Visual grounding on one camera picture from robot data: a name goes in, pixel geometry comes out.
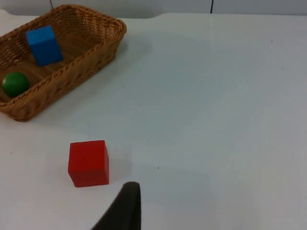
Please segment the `blue block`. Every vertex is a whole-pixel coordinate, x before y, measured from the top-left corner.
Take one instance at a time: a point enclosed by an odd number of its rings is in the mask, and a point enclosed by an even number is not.
[[[26,37],[37,65],[45,66],[63,60],[51,25],[28,31]]]

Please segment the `wicker basket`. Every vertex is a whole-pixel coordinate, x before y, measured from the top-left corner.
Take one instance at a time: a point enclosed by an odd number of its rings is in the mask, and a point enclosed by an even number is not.
[[[25,32],[51,25],[64,60],[37,66]],[[24,73],[30,89],[10,98],[0,89],[0,112],[28,121],[89,79],[115,58],[126,25],[79,5],[62,5],[0,37],[0,81],[12,71]]]

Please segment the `white wall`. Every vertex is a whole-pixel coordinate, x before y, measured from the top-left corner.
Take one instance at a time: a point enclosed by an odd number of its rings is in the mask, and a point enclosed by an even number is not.
[[[17,15],[41,15],[51,9],[49,0],[0,0],[0,9]]]
[[[164,12],[209,13],[211,0],[52,0],[54,6],[81,4],[115,17],[148,18]],[[19,15],[41,15],[49,0],[0,0],[0,9]],[[215,0],[213,13],[307,15],[307,0]]]
[[[215,0],[213,13],[307,15],[307,0]]]
[[[164,12],[209,13],[211,0],[53,0],[61,4],[86,5],[114,17],[148,18]]]

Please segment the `ball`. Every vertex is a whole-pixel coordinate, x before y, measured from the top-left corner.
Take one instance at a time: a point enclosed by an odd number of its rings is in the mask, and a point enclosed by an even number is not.
[[[20,72],[12,72],[5,75],[2,81],[3,91],[9,97],[17,97],[30,87],[28,78]]]

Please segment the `red cube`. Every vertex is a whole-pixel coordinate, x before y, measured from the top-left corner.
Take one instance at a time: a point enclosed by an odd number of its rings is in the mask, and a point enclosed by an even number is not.
[[[109,156],[105,141],[71,143],[68,174],[75,187],[109,184]]]

